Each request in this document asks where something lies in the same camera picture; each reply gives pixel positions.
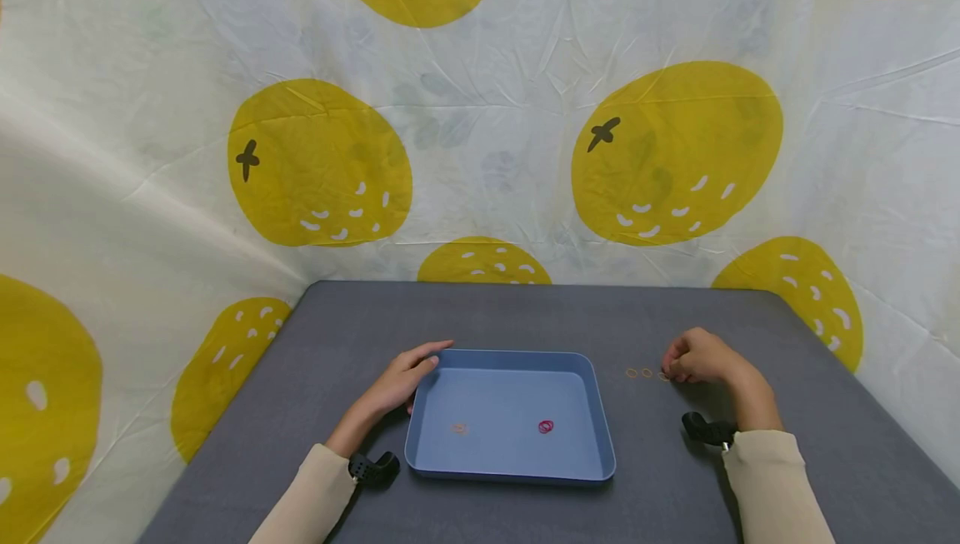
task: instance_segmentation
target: hand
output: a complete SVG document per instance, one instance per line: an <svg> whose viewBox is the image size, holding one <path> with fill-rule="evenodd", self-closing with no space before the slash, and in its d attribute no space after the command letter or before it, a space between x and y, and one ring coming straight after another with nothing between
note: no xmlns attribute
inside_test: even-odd
<svg viewBox="0 0 960 544"><path fill-rule="evenodd" d="M687 330L670 342L663 355L663 373L677 382L725 382L738 379L753 366L720 337L701 327Z"/></svg>
<svg viewBox="0 0 960 544"><path fill-rule="evenodd" d="M343 458L349 458L385 414L403 403L407 404L407 412L411 412L412 396L419 382L437 366L438 360L434 355L452 346L453 340L426 342L397 355L383 375L343 413L340 423L327 440L327 448Z"/></svg>
<svg viewBox="0 0 960 544"><path fill-rule="evenodd" d="M403 403L407 403L407 413L413 412L412 396L419 382L437 366L438 359L434 355L452 346L453 340L428 342L398 354L370 390L357 400L356 406L365 407L380 417Z"/></svg>
<svg viewBox="0 0 960 544"><path fill-rule="evenodd" d="M707 330L694 327L670 342L663 355L662 369L677 382L722 382L726 385L741 432L783 431L770 384L750 361Z"/></svg>

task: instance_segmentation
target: forearm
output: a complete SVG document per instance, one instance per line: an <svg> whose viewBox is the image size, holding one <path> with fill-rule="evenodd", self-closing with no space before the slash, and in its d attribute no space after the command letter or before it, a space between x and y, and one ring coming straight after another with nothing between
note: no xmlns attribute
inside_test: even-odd
<svg viewBox="0 0 960 544"><path fill-rule="evenodd" d="M316 444L250 544L323 542L353 495L355 483L347 465L347 458Z"/></svg>
<svg viewBox="0 0 960 544"><path fill-rule="evenodd" d="M737 494L745 544L833 544L794 436L739 432L724 453L724 466Z"/></svg>
<svg viewBox="0 0 960 544"><path fill-rule="evenodd" d="M784 431L774 391L756 367L745 363L724 381L731 393L737 428L741 432Z"/></svg>
<svg viewBox="0 0 960 544"><path fill-rule="evenodd" d="M250 544L318 544L337 525L353 495L348 458L379 422L381 412L358 403L343 414L327 440L317 444L297 471Z"/></svg>

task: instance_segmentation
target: tray rim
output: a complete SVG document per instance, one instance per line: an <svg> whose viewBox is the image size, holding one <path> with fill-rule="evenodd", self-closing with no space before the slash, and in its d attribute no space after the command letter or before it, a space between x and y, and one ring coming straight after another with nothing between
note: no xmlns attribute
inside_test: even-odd
<svg viewBox="0 0 960 544"><path fill-rule="evenodd" d="M607 411L603 406L603 395L600 392L600 381L598 380L598 375L596 375L596 368L593 366L593 362L589 360L589 357L580 352L570 352L567 350L517 350L517 349L497 349L497 348L448 348L447 350L442 350L438 354L443 353L453 353L458 354L461 352L480 352L480 353L497 353L497 354L535 354L535 355L569 355L580 357L587 362L587 366L590 368L590 374L593 375L593 385L597 393L597 400L600 404L600 414L602 418L602 434L606 435L607 442L610 442L610 452L612 457L612 466L610 473L605 474L602 478L599 479L571 479L571 478L562 478L557 476L549 475L529 475L529 474L520 474L520 473L495 473L488 471L435 471L432 469L422 469L417 467L416 464L410 462L410 435L413 430L414 422L413 417L416 416L417 410L421 409L423 412L423 405L418 401L421 401L423 397L414 397L414 407L410 413L410 422L407 424L407 436L403 443L403 460L407 462L407 467L413 469L418 475L431 476L431 477L450 477L450 478L468 478L475 477L478 479L494 479L494 478L504 478L505 480L518 480L520 482L568 482L568 483L588 483L588 485L600 485L600 483L605 483L611 478L613 474L617 473L617 450L613 448L613 437L610 432L610 423L607 422ZM416 392L419 392L420 386L417 386Z"/></svg>

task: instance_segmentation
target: blue plastic tray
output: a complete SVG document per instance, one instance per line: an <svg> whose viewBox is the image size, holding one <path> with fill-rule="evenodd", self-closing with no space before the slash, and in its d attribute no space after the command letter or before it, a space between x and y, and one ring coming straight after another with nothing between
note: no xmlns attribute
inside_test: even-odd
<svg viewBox="0 0 960 544"><path fill-rule="evenodd" d="M617 469L593 365L569 352L442 351L404 455L437 478L590 485Z"/></svg>

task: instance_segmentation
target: beige sleeve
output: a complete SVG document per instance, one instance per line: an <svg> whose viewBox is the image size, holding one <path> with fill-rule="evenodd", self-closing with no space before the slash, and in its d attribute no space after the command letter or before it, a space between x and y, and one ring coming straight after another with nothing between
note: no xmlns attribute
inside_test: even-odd
<svg viewBox="0 0 960 544"><path fill-rule="evenodd" d="M346 458L315 444L250 544L320 544L337 525L355 483Z"/></svg>
<svg viewBox="0 0 960 544"><path fill-rule="evenodd" d="M745 544L833 544L796 437L738 432L722 459L737 494Z"/></svg>

